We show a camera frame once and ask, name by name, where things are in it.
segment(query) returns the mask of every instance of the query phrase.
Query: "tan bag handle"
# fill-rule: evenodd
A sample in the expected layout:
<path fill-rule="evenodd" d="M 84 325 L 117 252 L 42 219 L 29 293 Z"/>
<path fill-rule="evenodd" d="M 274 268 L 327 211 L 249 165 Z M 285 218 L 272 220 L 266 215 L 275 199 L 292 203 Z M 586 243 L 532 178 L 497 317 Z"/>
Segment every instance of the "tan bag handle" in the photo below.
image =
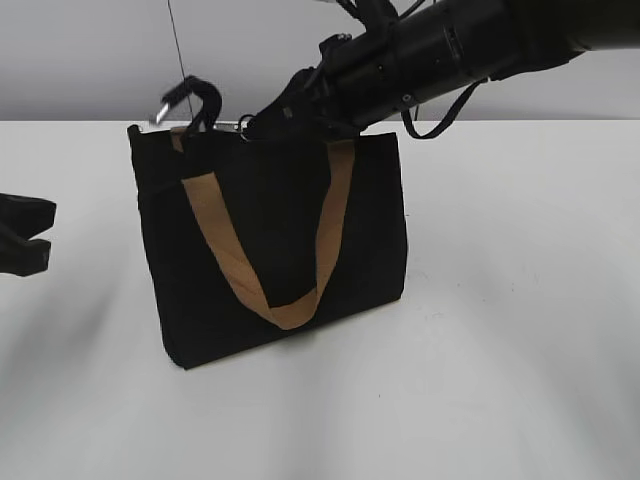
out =
<path fill-rule="evenodd" d="M 200 230 L 238 300 L 283 330 L 300 327 L 313 318 L 340 254 L 355 147 L 348 140 L 328 144 L 327 149 L 331 184 L 316 234 L 316 287 L 282 307 L 269 307 L 260 280 L 238 240 L 215 173 L 182 181 Z"/>

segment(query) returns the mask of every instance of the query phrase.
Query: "black cable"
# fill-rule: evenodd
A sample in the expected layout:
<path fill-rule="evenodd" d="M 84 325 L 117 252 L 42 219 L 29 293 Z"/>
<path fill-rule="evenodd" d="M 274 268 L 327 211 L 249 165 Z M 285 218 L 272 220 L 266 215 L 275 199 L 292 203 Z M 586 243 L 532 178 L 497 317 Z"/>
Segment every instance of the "black cable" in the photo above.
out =
<path fill-rule="evenodd" d="M 425 135 L 420 135 L 415 126 L 413 125 L 413 121 L 411 120 L 411 112 L 409 110 L 405 110 L 402 112 L 402 121 L 404 122 L 404 126 L 407 129 L 407 133 L 416 140 L 433 140 L 436 137 L 439 137 L 447 128 L 453 125 L 453 122 L 458 118 L 458 115 L 462 111 L 462 108 L 471 98 L 473 92 L 483 83 L 487 83 L 488 79 L 478 80 L 475 83 L 472 83 L 467 87 L 467 89 L 460 95 L 460 97 L 453 103 L 447 114 L 444 116 L 442 121 L 431 130 L 429 133 Z"/>
<path fill-rule="evenodd" d="M 400 20 L 404 20 L 409 17 L 413 12 L 419 9 L 427 0 L 416 0 L 416 3 L 411 5 L 402 15 L 400 15 Z"/>
<path fill-rule="evenodd" d="M 178 34 L 176 33 L 176 21 L 173 18 L 173 9 L 171 8 L 171 0 L 167 0 L 167 7 L 169 7 L 169 17 L 171 18 L 171 26 L 173 27 L 173 38 L 176 41 L 176 49 L 178 50 L 178 60 L 180 62 L 180 71 L 182 72 L 182 81 L 187 81 L 187 76 L 184 73 L 184 63 L 182 62 L 182 52 L 180 51 L 180 43 L 178 42 Z M 191 121 L 193 122 L 193 106 L 191 106 L 191 98 L 187 98 L 189 101 L 189 111 L 191 112 Z"/>
<path fill-rule="evenodd" d="M 351 15 L 356 20 L 360 20 L 360 12 L 358 12 L 358 7 L 356 7 L 351 0 L 336 0 L 338 5 L 344 8 L 349 15 Z"/>

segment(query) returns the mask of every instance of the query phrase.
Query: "white tabletop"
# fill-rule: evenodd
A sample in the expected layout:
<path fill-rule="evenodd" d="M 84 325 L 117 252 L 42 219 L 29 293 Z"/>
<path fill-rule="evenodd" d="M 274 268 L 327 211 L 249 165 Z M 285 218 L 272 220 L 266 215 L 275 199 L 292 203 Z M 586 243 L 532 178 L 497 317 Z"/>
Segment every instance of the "white tabletop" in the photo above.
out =
<path fill-rule="evenodd" d="M 49 272 L 0 276 L 0 478 L 640 478 L 640 122 L 379 125 L 404 298 L 191 372 L 127 125 L 0 124 L 0 192 L 59 205 Z"/>

